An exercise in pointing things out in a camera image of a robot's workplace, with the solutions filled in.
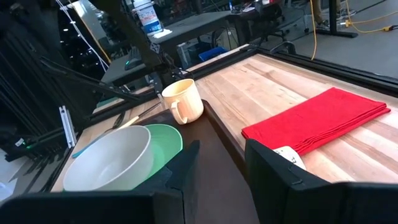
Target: wooden tabletop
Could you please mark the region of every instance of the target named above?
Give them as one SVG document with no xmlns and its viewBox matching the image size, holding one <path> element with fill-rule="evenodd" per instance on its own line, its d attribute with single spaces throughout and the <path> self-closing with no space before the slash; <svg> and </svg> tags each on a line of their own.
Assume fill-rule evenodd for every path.
<svg viewBox="0 0 398 224">
<path fill-rule="evenodd" d="M 398 182 L 397 98 L 263 55 L 242 60 L 196 83 L 201 97 L 210 103 L 243 149 L 242 128 L 279 114 L 331 87 L 386 102 L 392 110 L 389 114 L 356 128 L 302 159 L 309 172 L 330 182 Z M 157 102 L 158 99 L 152 100 L 127 111 L 124 122 Z M 144 118 L 161 110 L 158 107 Z M 110 128 L 115 119 L 116 116 L 85 129 L 73 153 Z M 52 191 L 62 190 L 63 176 L 72 162 L 69 158 Z"/>
</svg>

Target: ceramic mug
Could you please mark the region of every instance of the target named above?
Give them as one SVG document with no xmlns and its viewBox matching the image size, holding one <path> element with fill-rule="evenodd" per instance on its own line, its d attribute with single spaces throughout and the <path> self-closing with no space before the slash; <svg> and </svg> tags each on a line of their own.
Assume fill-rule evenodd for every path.
<svg viewBox="0 0 398 224">
<path fill-rule="evenodd" d="M 196 121 L 203 113 L 198 88 L 193 79 L 183 79 L 166 87 L 162 96 L 178 124 Z"/>
</svg>

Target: black cable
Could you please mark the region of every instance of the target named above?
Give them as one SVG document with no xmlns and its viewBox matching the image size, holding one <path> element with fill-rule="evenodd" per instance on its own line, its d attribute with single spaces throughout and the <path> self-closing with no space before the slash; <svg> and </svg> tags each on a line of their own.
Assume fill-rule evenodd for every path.
<svg viewBox="0 0 398 224">
<path fill-rule="evenodd" d="M 219 9 L 219 7 L 217 6 L 217 4 L 216 4 L 213 0 L 210 0 L 210 2 L 216 7 L 217 11 L 221 12 L 221 9 Z M 225 29 L 227 30 L 227 34 L 226 34 L 226 35 L 227 35 L 227 37 L 228 37 L 229 49 L 232 50 L 231 41 L 230 41 L 230 39 L 229 39 L 229 34 L 228 34 L 228 32 L 231 33 L 232 38 L 234 39 L 234 41 L 235 41 L 236 44 L 238 44 L 239 42 L 236 41 L 234 34 L 231 32 L 231 30 L 229 29 L 228 26 L 225 26 Z"/>
<path fill-rule="evenodd" d="M 47 156 L 46 158 L 43 158 L 44 162 L 47 163 L 49 161 L 49 157 Z M 43 173 L 43 170 L 45 169 L 46 164 L 41 165 L 39 171 L 34 175 L 32 181 L 29 183 L 29 185 L 26 187 L 24 190 L 24 194 L 28 193 L 30 189 L 33 187 L 33 185 L 36 183 L 37 179 L 39 178 L 40 174 Z"/>
<path fill-rule="evenodd" d="M 62 167 L 63 167 L 62 166 L 62 162 L 60 162 L 57 165 L 57 167 L 54 169 L 54 171 L 51 173 L 50 177 L 47 179 L 47 181 L 44 184 L 44 186 L 39 190 L 39 192 L 47 192 L 47 191 L 49 191 L 49 187 L 51 186 L 51 183 L 54 182 L 55 174 L 57 174 Z"/>
<path fill-rule="evenodd" d="M 134 98 L 135 100 L 140 100 L 141 98 L 145 98 L 145 97 L 147 97 L 148 95 L 151 94 L 151 93 L 133 94 L 130 91 L 126 91 L 126 90 L 120 89 L 120 87 L 118 87 L 118 86 L 109 85 L 109 84 L 107 84 L 105 82 L 101 82 L 101 81 L 99 81 L 99 80 L 97 80 L 95 78 L 88 77 L 88 76 L 86 76 L 84 74 L 81 74 L 81 73 L 78 73 L 78 72 L 76 72 L 74 70 L 66 68 L 66 67 L 64 67 L 62 65 L 59 65 L 59 64 L 57 64 L 57 63 L 55 63 L 55 62 L 53 62 L 53 61 L 51 61 L 51 60 L 49 60 L 49 59 L 47 59 L 45 57 L 42 57 L 42 59 L 44 59 L 44 60 L 41 60 L 42 64 L 45 65 L 48 69 L 51 69 L 52 71 L 61 73 L 63 75 L 67 75 L 68 79 L 74 80 L 74 81 L 82 83 L 82 84 L 99 85 L 99 86 L 102 86 L 103 88 L 108 88 L 108 89 L 111 89 L 113 91 L 121 90 L 123 92 L 123 94 L 129 95 L 130 97 Z"/>
<path fill-rule="evenodd" d="M 192 72 L 190 72 L 190 71 L 188 71 L 188 70 L 184 70 L 184 69 L 180 69 L 180 71 L 182 71 L 182 72 L 187 72 L 188 74 L 190 74 L 190 75 L 192 76 L 192 79 L 193 79 L 193 80 L 195 79 L 195 76 L 193 75 Z"/>
<path fill-rule="evenodd" d="M 122 113 L 118 116 L 118 118 L 116 118 L 116 121 L 114 121 L 113 126 L 112 126 L 111 129 L 116 129 L 116 128 L 120 127 L 120 125 L 122 125 L 122 122 L 123 122 L 123 119 L 124 119 L 125 115 L 126 115 L 126 112 L 125 112 L 125 111 L 122 112 Z"/>
</svg>

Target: dark brown tray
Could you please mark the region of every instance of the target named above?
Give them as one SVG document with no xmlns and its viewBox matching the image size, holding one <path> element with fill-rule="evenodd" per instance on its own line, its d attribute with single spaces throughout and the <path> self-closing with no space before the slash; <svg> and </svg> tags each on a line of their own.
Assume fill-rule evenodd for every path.
<svg viewBox="0 0 398 224">
<path fill-rule="evenodd" d="M 138 124 L 169 124 L 180 131 L 184 147 L 200 140 L 197 168 L 200 171 L 195 179 L 198 190 L 197 224 L 259 223 L 244 178 L 244 152 L 210 104 L 205 100 L 203 104 L 203 115 L 190 124 L 178 125 L 169 110 Z"/>
</svg>

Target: folded red cloth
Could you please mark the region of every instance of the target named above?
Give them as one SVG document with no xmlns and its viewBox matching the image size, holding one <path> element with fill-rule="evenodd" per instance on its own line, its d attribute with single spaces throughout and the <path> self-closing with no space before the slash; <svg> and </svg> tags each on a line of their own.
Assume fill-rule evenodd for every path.
<svg viewBox="0 0 398 224">
<path fill-rule="evenodd" d="M 271 149 L 290 146 L 303 155 L 388 112 L 383 102 L 331 88 L 242 129 L 242 135 Z"/>
</svg>

